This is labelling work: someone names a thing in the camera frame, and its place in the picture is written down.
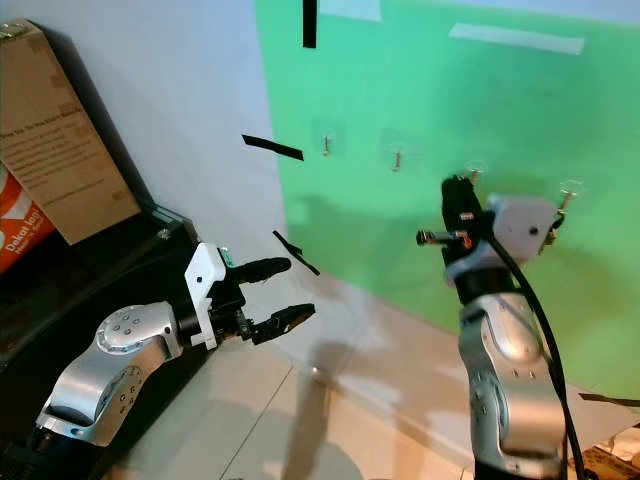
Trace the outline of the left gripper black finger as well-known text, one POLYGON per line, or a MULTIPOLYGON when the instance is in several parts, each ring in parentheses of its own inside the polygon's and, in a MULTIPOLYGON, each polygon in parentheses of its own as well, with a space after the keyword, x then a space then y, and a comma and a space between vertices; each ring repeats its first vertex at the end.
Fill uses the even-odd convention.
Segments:
POLYGON ((268 320, 253 325, 253 343, 260 346, 269 340, 283 337, 315 314, 314 303, 298 303, 298 305, 282 308, 274 312, 268 320))
POLYGON ((238 284, 265 282, 271 276, 287 273, 291 269, 291 260, 285 257, 271 257, 246 262, 246 264, 234 266, 232 278, 238 284))

